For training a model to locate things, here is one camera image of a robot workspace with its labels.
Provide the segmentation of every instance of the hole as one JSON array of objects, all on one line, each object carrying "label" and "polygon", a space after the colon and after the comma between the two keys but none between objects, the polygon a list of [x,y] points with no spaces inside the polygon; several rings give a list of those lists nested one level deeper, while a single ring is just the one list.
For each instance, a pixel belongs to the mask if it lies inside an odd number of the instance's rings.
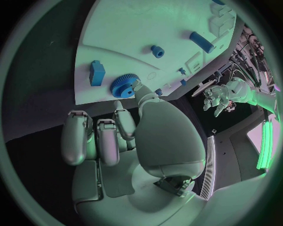
[{"label": "hole", "polygon": [[199,66],[200,64],[196,64],[193,68],[195,69],[197,66]]}]

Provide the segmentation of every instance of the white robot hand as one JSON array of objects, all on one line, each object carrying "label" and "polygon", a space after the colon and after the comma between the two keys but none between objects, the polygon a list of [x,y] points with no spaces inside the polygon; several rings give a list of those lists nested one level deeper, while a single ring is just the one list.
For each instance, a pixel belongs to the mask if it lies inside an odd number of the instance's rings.
[{"label": "white robot hand", "polygon": [[250,86],[240,78],[233,78],[226,85],[213,85],[205,91],[205,100],[203,110],[206,111],[210,107],[217,106],[214,116],[217,117],[228,105],[229,101],[246,103],[252,101],[252,91]]}]

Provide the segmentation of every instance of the gear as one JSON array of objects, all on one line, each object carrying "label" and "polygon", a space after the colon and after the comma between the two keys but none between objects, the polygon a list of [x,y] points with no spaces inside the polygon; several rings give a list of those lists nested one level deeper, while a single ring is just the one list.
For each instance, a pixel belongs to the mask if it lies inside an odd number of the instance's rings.
[{"label": "gear", "polygon": [[134,95],[132,84],[140,78],[136,74],[124,74],[114,80],[110,86],[112,95],[116,98],[129,98]]}]

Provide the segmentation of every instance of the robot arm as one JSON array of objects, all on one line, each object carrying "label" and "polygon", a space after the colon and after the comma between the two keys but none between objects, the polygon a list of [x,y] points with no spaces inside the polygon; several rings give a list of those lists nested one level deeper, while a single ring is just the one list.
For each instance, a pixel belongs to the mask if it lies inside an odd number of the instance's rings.
[{"label": "robot arm", "polygon": [[248,103],[259,105],[277,116],[276,98],[267,93],[259,92],[256,88],[251,88],[244,80],[233,78],[226,85],[214,85],[205,91],[203,109],[206,111],[210,107],[217,106],[214,116],[217,117],[228,105],[229,101],[238,103]]}]

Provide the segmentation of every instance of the white robot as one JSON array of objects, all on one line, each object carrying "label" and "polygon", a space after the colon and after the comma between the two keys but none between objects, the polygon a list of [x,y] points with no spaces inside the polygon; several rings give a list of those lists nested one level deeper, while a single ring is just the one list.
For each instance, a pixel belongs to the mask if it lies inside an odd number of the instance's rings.
[{"label": "white robot", "polygon": [[[204,170],[203,142],[191,121],[139,80],[133,83],[137,127],[119,101],[112,119],[71,111],[62,132],[62,156],[75,170],[72,198],[86,225],[157,226],[196,223],[207,200],[192,192]],[[276,114],[273,96],[233,78],[205,90],[204,110],[229,101],[260,105]]]}]

